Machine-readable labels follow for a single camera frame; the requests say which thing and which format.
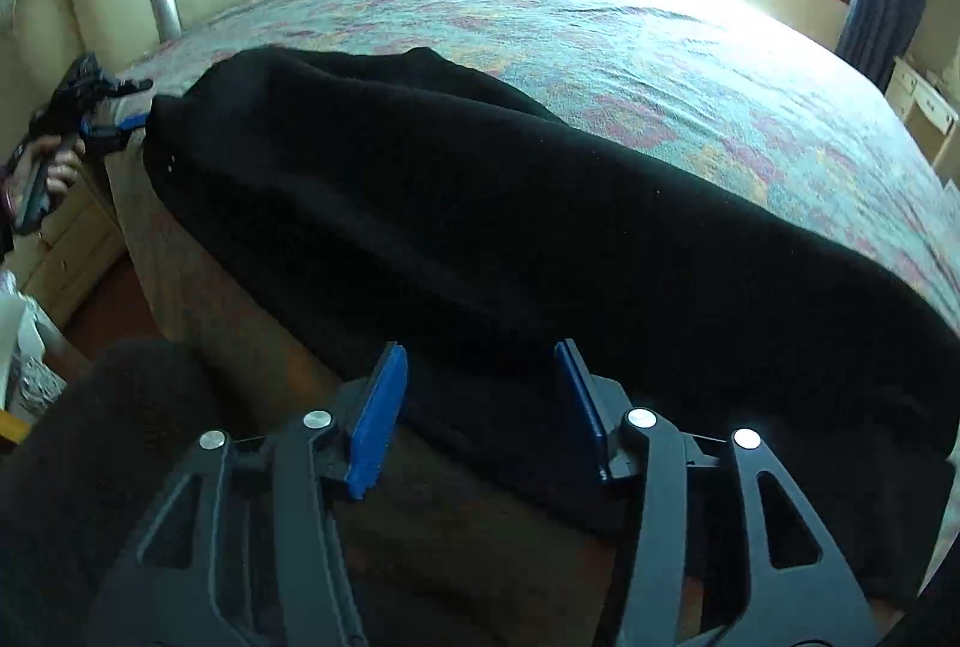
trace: silver screw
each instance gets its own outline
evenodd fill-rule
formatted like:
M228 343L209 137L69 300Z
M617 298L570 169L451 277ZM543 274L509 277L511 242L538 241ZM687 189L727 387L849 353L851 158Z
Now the silver screw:
M208 430L203 436L200 436L200 446L203 449L218 449L227 442L222 430Z
M304 415L304 425L312 430L325 428L330 425L331 422L333 422L333 417L330 416L330 412L325 412L323 409L316 412L307 412Z
M760 446L760 434L750 428L740 428L733 434L733 441L736 441L743 449L757 449Z
M652 428L656 425L656 415L649 409L631 409L627 412L627 422L635 428Z

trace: floor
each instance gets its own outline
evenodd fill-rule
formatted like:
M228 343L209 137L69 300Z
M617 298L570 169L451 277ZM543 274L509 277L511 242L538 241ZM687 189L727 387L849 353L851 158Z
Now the floor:
M74 314L64 335L91 360L121 339L160 336L128 256L101 279Z

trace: human hand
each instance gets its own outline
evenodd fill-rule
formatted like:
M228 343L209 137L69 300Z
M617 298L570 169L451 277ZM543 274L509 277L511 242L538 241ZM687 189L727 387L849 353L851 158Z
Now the human hand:
M20 208L23 196L27 193L27 180L34 163L45 155L54 152L64 139L61 136L43 136L30 142L23 151L16 164L13 174L3 180L3 207L8 221L16 219L16 212ZM67 190L77 182L80 173L80 157L86 147L83 140L78 140L72 150L58 152L47 169L47 192L50 195L52 208L59 206Z

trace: white nightstand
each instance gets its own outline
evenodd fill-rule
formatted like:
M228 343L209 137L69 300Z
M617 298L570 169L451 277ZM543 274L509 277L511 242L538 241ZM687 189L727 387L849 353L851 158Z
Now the white nightstand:
M886 97L942 182L960 179L957 110L899 56L894 58L894 76Z

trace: bedspread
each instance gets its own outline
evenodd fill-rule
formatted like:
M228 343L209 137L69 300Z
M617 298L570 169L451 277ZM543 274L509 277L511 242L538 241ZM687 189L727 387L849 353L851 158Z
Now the bedspread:
M256 0L186 32L128 75L181 94L211 62L265 43L354 54L431 47L515 85L573 127L861 251L960 332L960 198L944 193L866 79L737 0ZM226 355L262 352L237 324L262 323L262 311L163 212L138 151L133 141L109 172L161 329L205 338L238 376L248 367L266 378L270 369ZM176 261L157 254L160 242ZM198 308L208 309L203 324ZM272 373L295 391L304 372L329 379L286 336L272 339L282 352ZM951 508L938 556L955 523Z

